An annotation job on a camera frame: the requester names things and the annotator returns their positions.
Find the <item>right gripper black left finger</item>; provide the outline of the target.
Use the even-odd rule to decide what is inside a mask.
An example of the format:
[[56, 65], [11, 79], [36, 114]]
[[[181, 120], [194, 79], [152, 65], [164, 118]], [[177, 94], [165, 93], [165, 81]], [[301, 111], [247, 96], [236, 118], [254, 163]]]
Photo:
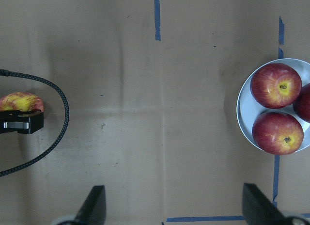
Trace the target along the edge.
[[106, 221], [106, 191], [104, 185], [93, 186], [73, 219], [57, 225], [104, 225]]

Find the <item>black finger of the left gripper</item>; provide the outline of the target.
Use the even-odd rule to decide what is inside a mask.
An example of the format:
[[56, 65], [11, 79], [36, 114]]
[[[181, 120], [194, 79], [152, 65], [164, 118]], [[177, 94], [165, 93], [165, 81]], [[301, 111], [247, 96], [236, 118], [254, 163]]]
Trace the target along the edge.
[[42, 111], [19, 110], [0, 112], [0, 133], [17, 132], [33, 134], [44, 127], [44, 113]]

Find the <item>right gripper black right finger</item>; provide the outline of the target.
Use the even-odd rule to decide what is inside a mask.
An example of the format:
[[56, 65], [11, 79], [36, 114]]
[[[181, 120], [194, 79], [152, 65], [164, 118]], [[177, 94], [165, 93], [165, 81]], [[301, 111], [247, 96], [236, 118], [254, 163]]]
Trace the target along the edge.
[[300, 215], [285, 216], [252, 183], [243, 185], [242, 214], [248, 225], [308, 225], [310, 223]]

